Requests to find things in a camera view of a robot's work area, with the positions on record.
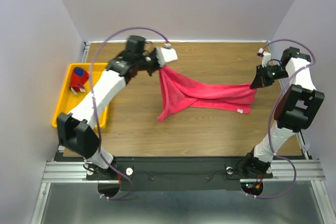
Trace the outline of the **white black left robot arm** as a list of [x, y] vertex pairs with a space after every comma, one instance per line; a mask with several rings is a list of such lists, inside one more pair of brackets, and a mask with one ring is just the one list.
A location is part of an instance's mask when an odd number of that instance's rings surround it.
[[106, 179], [116, 175], [117, 166], [113, 155], [102, 148], [101, 134], [95, 133], [100, 129], [99, 116], [139, 71], [152, 74], [163, 66], [160, 48], [147, 51], [145, 45], [145, 38], [130, 36], [125, 49], [108, 62], [84, 99], [69, 113], [60, 113], [57, 117], [59, 144], [98, 166], [99, 173]]

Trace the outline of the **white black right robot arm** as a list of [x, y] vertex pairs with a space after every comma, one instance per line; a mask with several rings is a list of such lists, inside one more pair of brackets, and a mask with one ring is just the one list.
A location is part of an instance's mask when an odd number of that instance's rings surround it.
[[264, 48], [258, 54], [262, 62], [256, 68], [256, 76], [251, 89], [265, 88], [275, 80], [288, 80], [272, 108], [268, 120], [268, 133], [264, 139], [249, 152], [241, 170], [248, 177], [265, 175], [279, 149], [293, 135], [307, 129], [324, 101], [324, 93], [314, 86], [310, 66], [313, 56], [301, 53], [298, 48], [289, 47], [281, 59], [271, 65], [271, 53]]

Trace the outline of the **red and blue patterned towel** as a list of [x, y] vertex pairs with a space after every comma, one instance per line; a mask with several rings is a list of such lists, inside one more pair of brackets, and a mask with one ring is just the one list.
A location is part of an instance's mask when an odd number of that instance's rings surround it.
[[80, 67], [75, 67], [70, 78], [69, 89], [74, 95], [78, 95], [79, 89], [85, 89], [84, 84], [89, 79], [89, 73]]

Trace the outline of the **pink towel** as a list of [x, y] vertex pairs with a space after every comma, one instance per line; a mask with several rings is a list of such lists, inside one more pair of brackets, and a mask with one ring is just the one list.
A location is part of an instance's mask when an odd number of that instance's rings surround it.
[[249, 83], [205, 84], [169, 67], [160, 69], [159, 77], [163, 104], [163, 111], [157, 117], [160, 122], [189, 107], [233, 112], [242, 109], [241, 114], [248, 114], [257, 93], [256, 89], [250, 89]]

